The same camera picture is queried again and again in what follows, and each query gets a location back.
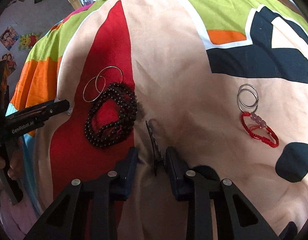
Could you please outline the black hair comb clip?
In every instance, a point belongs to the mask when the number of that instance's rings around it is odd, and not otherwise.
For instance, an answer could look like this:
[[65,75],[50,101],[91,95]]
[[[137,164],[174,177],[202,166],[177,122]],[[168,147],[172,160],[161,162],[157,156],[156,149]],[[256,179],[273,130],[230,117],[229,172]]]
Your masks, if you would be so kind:
[[156,176],[158,172],[158,168],[165,166],[165,160],[158,146],[157,140],[155,139],[153,130],[147,120],[145,121],[145,124],[146,124],[147,131],[149,133],[149,137],[150,137],[150,141],[152,145],[153,165],[154,165],[153,170],[154,170],[154,175]]

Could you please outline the colourful cartoon bed cover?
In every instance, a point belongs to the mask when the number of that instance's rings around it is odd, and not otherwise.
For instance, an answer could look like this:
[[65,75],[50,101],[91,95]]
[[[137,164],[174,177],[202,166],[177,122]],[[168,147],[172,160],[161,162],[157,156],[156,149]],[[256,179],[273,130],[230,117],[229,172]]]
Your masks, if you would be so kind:
[[[86,83],[108,66],[95,102]],[[23,137],[25,197],[1,193],[0,223],[23,239],[74,179],[139,151],[132,193],[115,204],[119,239],[185,239],[187,205],[154,175],[161,152],[231,179],[283,238],[308,227],[308,21],[289,0],[102,0],[55,25],[29,52],[8,113],[50,100],[70,110]]]

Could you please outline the family cartoon wall poster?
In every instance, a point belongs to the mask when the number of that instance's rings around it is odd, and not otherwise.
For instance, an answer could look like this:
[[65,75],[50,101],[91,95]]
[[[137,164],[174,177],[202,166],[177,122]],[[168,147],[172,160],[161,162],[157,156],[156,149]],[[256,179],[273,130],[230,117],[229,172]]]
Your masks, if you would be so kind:
[[16,70],[16,62],[15,62],[14,57],[11,53],[3,54],[0,57],[0,61],[6,61],[7,62],[8,76],[10,76]]

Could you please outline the yellow sun wall sticker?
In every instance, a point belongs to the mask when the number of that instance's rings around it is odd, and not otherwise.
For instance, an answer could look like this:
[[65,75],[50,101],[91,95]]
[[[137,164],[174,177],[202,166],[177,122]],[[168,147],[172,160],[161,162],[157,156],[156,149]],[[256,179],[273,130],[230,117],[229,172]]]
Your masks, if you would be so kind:
[[28,33],[19,36],[18,51],[31,49],[37,43],[41,33]]

